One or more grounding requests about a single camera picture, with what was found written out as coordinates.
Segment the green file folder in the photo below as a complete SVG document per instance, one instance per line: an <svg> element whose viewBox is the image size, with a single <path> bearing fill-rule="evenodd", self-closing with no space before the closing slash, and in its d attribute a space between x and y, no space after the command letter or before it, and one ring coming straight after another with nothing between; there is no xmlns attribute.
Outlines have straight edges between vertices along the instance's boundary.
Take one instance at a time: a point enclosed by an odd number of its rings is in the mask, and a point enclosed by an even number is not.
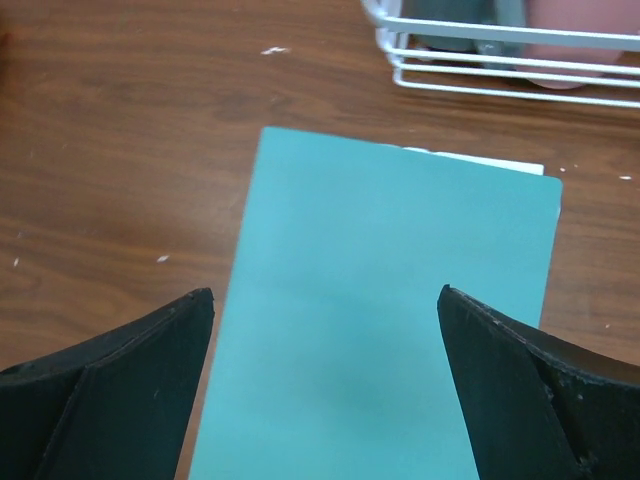
<svg viewBox="0 0 640 480"><path fill-rule="evenodd" d="M263 129L194 479L473 479L440 334L457 287L541 318L559 179Z"/></svg>

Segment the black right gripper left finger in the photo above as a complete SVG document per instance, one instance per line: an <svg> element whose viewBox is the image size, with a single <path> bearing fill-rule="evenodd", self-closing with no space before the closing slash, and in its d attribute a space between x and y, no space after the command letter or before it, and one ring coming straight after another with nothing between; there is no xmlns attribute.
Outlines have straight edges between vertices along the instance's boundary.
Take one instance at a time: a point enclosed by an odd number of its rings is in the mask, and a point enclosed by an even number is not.
<svg viewBox="0 0 640 480"><path fill-rule="evenodd" d="M213 294L197 289L3 370L2 478L173 478L213 325Z"/></svg>

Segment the printed paper stack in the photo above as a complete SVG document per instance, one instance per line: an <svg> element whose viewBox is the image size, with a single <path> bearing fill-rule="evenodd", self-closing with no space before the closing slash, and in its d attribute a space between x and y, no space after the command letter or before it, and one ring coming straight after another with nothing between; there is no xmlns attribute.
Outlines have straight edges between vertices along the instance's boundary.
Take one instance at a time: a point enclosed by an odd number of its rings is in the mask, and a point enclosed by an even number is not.
<svg viewBox="0 0 640 480"><path fill-rule="evenodd" d="M467 161L467 162L481 164L481 165L519 171L519 172L528 173L532 175L542 176L544 174L544 166L542 164L503 160L503 159L496 159L496 158L489 158L489 157L458 154L458 153L452 153L452 152L433 152L433 151L423 149L423 148L418 148L418 147L405 147L405 150L421 152L425 154L433 154L441 157L447 157L447 158Z"/></svg>

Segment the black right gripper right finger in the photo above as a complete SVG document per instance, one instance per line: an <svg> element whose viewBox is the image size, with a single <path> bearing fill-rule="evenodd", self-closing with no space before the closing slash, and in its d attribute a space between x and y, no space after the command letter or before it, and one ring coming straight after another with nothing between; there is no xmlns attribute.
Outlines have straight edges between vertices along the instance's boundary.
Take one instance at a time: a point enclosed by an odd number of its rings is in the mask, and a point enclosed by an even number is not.
<svg viewBox="0 0 640 480"><path fill-rule="evenodd" d="M450 286L437 311L480 478L638 478L638 366Z"/></svg>

